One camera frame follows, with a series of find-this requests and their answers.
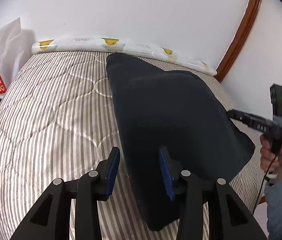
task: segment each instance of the mattress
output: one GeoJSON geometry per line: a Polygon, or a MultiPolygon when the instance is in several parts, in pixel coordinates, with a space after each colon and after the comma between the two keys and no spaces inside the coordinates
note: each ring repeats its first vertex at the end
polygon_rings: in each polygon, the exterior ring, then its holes
{"type": "MultiPolygon", "coordinates": [[[[33,55],[0,104],[0,239],[9,239],[28,210],[55,178],[78,179],[121,149],[106,52],[62,51],[33,55]]],[[[140,59],[165,71],[187,70],[199,76],[228,110],[234,103],[211,76],[155,59],[140,59]]],[[[233,121],[256,145],[258,135],[233,121]]],[[[230,182],[252,210],[262,174],[256,154],[230,182]]],[[[70,215],[74,239],[75,201],[70,215]]],[[[209,210],[203,205],[203,239],[209,239],[209,210]]],[[[113,194],[98,202],[103,239],[175,239],[178,221],[159,232],[142,221],[131,191],[125,161],[113,194]]]]}

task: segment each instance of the bedding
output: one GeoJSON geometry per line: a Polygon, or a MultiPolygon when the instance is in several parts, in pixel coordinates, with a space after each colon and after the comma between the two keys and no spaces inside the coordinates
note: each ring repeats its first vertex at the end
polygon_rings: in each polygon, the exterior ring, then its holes
{"type": "MultiPolygon", "coordinates": [[[[0,239],[9,239],[44,189],[55,178],[77,179],[121,150],[112,93],[105,71],[109,53],[61,51],[33,55],[0,104],[0,239]]],[[[201,78],[225,109],[235,107],[212,77],[180,65],[142,60],[165,71],[187,70],[201,78]]],[[[233,121],[257,144],[258,134],[233,121]]],[[[250,210],[261,182],[255,154],[231,185],[250,210]]],[[[70,238],[74,239],[74,201],[70,238]]],[[[113,195],[98,203],[103,239],[175,239],[178,222],[152,232],[142,221],[121,163],[113,195]]],[[[203,239],[208,239],[204,204],[203,239]]]]}

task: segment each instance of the hand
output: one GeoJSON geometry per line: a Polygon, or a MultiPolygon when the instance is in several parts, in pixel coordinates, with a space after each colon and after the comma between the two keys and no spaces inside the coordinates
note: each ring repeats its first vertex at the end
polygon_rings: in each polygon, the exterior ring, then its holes
{"type": "MultiPolygon", "coordinates": [[[[275,154],[273,154],[270,150],[270,143],[268,140],[266,140],[264,138],[263,135],[260,136],[260,142],[262,145],[262,148],[260,150],[261,153],[261,161],[260,161],[260,168],[266,172],[266,170],[268,169],[271,161],[273,160],[273,158],[275,157],[275,154]]],[[[274,171],[274,168],[279,166],[279,162],[278,162],[278,157],[276,157],[276,160],[272,163],[269,172],[270,171],[274,171]]],[[[282,179],[282,160],[281,160],[281,165],[279,168],[279,173],[275,179],[275,181],[279,181],[280,179],[282,179]]]]}

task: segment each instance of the black cable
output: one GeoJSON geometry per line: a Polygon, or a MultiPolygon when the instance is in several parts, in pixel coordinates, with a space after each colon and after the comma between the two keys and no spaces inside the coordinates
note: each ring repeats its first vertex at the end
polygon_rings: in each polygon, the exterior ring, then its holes
{"type": "Polygon", "coordinates": [[[273,158],[273,160],[270,162],[270,165],[269,165],[268,169],[266,170],[266,172],[265,172],[265,174],[264,174],[264,176],[263,176],[263,179],[262,179],[262,182],[261,182],[261,187],[260,187],[260,190],[259,190],[259,194],[258,194],[256,203],[254,204],[254,208],[253,208],[253,211],[252,211],[252,215],[254,215],[254,212],[255,212],[255,210],[256,210],[256,208],[257,208],[257,206],[258,206],[258,201],[259,201],[259,197],[260,197],[260,194],[261,194],[261,191],[262,191],[262,187],[263,187],[264,180],[265,180],[266,175],[268,174],[269,169],[270,169],[272,163],[274,162],[275,158],[276,158],[276,156],[275,156],[275,157],[273,158]]]}

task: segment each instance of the screw head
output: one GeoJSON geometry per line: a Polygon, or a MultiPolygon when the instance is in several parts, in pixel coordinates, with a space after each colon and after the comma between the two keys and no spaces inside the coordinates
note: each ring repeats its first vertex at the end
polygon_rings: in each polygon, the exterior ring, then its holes
{"type": "Polygon", "coordinates": [[[89,176],[90,177],[95,177],[95,176],[97,176],[98,175],[98,172],[97,171],[90,171],[89,172],[89,176]]]}
{"type": "Polygon", "coordinates": [[[217,179],[218,184],[224,185],[226,183],[225,179],[219,178],[217,179]]]}
{"type": "Polygon", "coordinates": [[[183,171],[181,171],[181,175],[185,176],[185,177],[189,177],[191,175],[191,172],[188,171],[188,170],[183,170],[183,171]]]}
{"type": "Polygon", "coordinates": [[[61,182],[62,182],[62,179],[60,179],[60,178],[57,178],[57,179],[53,180],[53,184],[54,185],[59,185],[59,184],[61,184],[61,182]]]}

